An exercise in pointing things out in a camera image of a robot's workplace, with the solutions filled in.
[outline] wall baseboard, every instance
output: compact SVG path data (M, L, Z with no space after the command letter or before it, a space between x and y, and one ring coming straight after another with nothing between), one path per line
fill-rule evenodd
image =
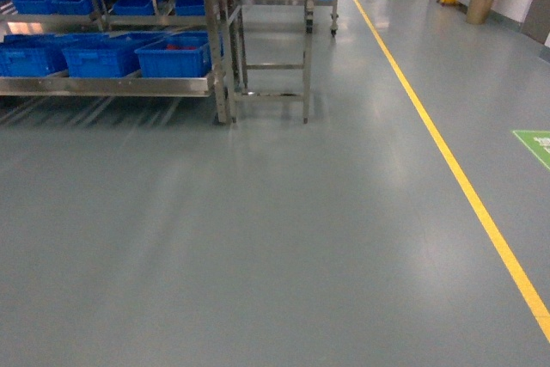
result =
M542 60L546 60L550 64L550 47L543 46L541 49L541 54L539 56Z
M509 29L509 30L512 30L514 32L520 32L521 29L522 29L522 23L519 22L519 21L514 21L513 19L510 19L509 17L506 17L504 15L501 15L493 10L491 10L491 14L489 15L489 17L500 23L502 26L504 26L505 28Z

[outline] red object in crate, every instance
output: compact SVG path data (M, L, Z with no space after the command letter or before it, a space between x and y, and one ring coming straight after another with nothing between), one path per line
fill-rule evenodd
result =
M167 51L195 51L196 49L196 46L177 46L171 44L166 46Z

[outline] metal shelf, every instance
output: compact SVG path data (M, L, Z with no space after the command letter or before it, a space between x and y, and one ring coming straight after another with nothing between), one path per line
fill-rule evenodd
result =
M205 98L213 86L212 72L190 78L0 77L0 95Z
M95 11L89 15L21 15L16 13L15 7L1 11L0 21L12 21L21 23L75 23L88 24L101 18L101 12Z
M169 15L171 8L153 16L116 16L97 12L99 15L18 15L5 5L0 10L0 21L40 21L79 23L92 18L107 27L110 25L151 26L206 26L210 44L213 70L200 78L142 78L140 73L124 78L73 78L58 73L49 77L0 77L0 95L45 96L153 96L153 97L207 97L216 96L217 122L227 122L227 98L223 88L223 63L218 38L219 10L216 0L205 0L206 16Z

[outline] yellow floor line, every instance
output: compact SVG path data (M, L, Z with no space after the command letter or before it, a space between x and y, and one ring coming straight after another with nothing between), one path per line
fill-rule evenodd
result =
M443 158L445 158L445 161L449 165L450 170L458 181L458 184L461 186L462 191L466 195L467 200L474 209L474 212L478 216L478 219L483 225L483 228L485 228L486 233L489 235L492 244L497 249L500 258L510 272L510 275L514 279L517 288L522 293L525 302L531 309L533 316L539 323L539 326L541 326L542 332L544 333L544 335L546 335L547 340L550 343L550 313L548 313L547 307L544 305L544 302L541 300L541 297L529 280L529 277L527 276L516 256L512 252L510 246L508 245L508 242L506 242L503 235L498 230L497 225L492 220L492 217L491 215L489 215L489 212L483 205L483 202L481 202L479 195L477 194L477 192L475 192L474 187L470 183L466 174L464 174L464 171L462 170L455 156L451 152L449 146L443 140L441 133L439 133L436 125L431 120L430 115L426 112L424 105L422 105L422 102L420 102L420 99L414 92L413 87L411 86L409 81L407 81L405 75L403 74L403 71L400 69L399 65L397 65L397 62L395 61L388 47L382 40L382 37L376 31L376 28L370 21L370 18L365 13L363 7L361 6L361 3L359 3L358 0L353 0L353 2L359 9L359 12L361 12L364 21L367 23L367 26L369 26L370 31L372 32L376 41L378 42L378 45L384 52L384 55L386 55L386 59L392 65L395 75L397 75L401 82L401 85L403 85L403 88L405 88L405 91L411 99L412 104L419 113L420 118L423 120L437 147L441 151Z

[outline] stainless steel shelving rack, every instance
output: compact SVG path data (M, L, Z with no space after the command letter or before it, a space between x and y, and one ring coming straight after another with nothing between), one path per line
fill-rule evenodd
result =
M103 12L105 4L101 0ZM219 8L216 0L205 0L206 15L203 17L186 16L118 16L119 24L178 26L206 26L209 34L212 56L212 71L201 78L142 78L140 73L134 73L124 78L74 78L67 77L65 72L49 77L0 77L0 95L74 95L74 96L178 96L207 97L212 93L216 96L217 122L228 121L228 105L223 86L223 62L219 42ZM109 26L113 16L103 15ZM74 16L41 16L40 21L70 21L76 22ZM29 21L35 16L7 15L10 21Z

